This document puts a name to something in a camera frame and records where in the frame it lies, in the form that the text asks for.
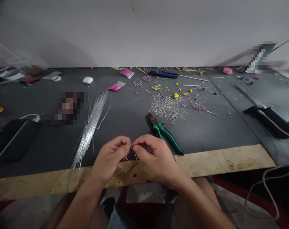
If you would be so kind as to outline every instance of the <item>forearm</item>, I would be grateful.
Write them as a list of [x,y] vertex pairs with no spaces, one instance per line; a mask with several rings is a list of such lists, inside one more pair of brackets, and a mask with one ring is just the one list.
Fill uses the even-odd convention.
[[88,177],[57,228],[88,228],[103,188],[103,183]]
[[179,195],[185,199],[196,219],[195,224],[204,228],[235,228],[219,207],[198,187],[198,185],[184,172],[181,172],[173,181]]

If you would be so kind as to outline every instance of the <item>green-handled pliers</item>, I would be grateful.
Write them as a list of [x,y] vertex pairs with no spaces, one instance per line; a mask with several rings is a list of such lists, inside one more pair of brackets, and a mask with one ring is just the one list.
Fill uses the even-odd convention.
[[170,139],[170,142],[172,143],[176,151],[183,156],[182,150],[177,145],[171,133],[164,128],[163,124],[159,122],[158,119],[151,113],[148,114],[148,117],[150,118],[150,122],[153,124],[153,129],[155,130],[157,137],[162,139],[161,132],[163,132]]

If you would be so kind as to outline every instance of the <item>floor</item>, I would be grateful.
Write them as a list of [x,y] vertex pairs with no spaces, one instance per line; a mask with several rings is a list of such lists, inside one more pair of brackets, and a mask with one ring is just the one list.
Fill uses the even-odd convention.
[[[278,228],[272,220],[256,219],[250,216],[245,210],[243,198],[216,184],[211,185],[219,193],[218,200],[223,212],[238,228]],[[110,188],[107,189],[103,200],[115,197],[117,201],[119,195],[119,188]],[[39,229],[62,197],[63,195],[52,195],[17,200],[0,212],[0,228]],[[129,186],[126,201],[127,203],[165,203],[159,183]],[[250,212],[255,215],[270,216],[265,210],[252,203],[248,206]]]

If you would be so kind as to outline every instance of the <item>white wall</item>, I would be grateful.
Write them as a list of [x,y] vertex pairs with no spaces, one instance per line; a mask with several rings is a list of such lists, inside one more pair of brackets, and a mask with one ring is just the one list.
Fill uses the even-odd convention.
[[[289,0],[0,2],[0,43],[42,67],[229,65],[288,38]],[[270,59],[289,60],[289,43]]]

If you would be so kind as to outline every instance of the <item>wooden table edge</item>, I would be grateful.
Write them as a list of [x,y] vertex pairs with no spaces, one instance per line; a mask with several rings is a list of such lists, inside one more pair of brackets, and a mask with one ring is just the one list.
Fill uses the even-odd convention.
[[[179,166],[190,177],[203,177],[276,166],[261,144],[191,153],[184,156],[175,156],[175,158]],[[69,169],[1,178],[0,201],[77,191],[90,169],[91,167],[82,167],[77,170],[73,174],[69,186],[67,180]],[[158,181],[161,181],[161,179],[154,176],[141,161],[124,161],[119,163],[115,175],[105,187],[120,187]]]

